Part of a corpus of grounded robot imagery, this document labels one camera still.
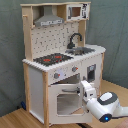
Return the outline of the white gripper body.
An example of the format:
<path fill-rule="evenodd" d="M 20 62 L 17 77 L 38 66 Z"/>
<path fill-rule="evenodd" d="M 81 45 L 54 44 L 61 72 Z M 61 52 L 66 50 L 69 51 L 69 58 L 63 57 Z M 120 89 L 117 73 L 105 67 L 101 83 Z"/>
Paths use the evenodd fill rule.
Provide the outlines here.
<path fill-rule="evenodd" d="M 85 103 L 87 103 L 92 98 L 97 97 L 96 90 L 90 83 L 88 83 L 86 80 L 83 80 L 81 82 L 81 85 L 82 85 L 82 89 L 83 89 L 83 101 Z"/>

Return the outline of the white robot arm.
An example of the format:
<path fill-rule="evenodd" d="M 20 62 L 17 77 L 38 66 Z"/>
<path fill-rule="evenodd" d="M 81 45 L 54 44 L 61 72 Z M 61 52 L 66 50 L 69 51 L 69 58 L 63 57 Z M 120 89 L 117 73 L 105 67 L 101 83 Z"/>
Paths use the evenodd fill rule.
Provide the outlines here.
<path fill-rule="evenodd" d="M 81 81 L 81 86 L 86 108 L 100 122 L 128 117 L 128 107 L 120 105 L 118 96 L 114 92 L 105 92 L 97 96 L 96 89 L 86 80 Z"/>

